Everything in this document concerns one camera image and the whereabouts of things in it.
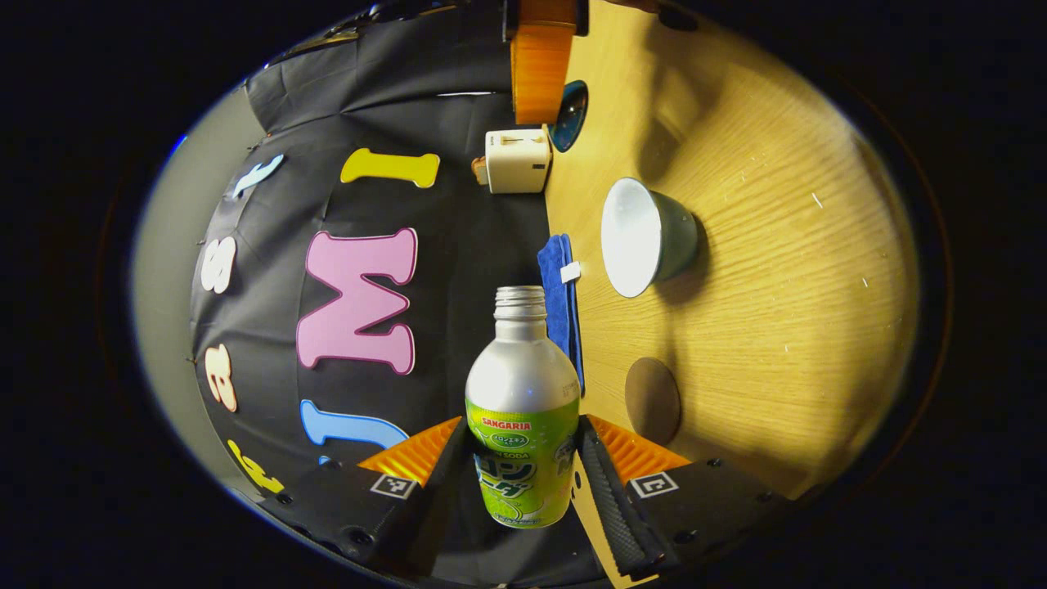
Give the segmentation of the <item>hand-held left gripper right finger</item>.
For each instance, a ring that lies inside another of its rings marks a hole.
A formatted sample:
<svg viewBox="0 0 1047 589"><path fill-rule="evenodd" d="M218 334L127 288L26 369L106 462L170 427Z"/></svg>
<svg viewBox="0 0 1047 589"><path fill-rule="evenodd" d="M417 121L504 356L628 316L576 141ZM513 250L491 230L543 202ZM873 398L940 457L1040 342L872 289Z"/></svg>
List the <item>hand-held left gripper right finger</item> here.
<svg viewBox="0 0 1047 589"><path fill-rule="evenodd" d="M795 502L718 457L692 461L584 414L578 498L591 496L614 571L633 582L700 568L783 519Z"/></svg>

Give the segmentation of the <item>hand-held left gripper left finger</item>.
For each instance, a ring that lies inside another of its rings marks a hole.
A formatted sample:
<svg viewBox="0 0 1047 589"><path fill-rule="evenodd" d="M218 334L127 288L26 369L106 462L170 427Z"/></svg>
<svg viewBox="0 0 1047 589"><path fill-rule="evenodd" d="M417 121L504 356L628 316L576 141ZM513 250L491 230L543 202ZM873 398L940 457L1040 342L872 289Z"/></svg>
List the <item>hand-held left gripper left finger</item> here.
<svg viewBox="0 0 1047 589"><path fill-rule="evenodd" d="M258 514L366 577L433 577L470 443L456 416L356 465L329 460Z"/></svg>

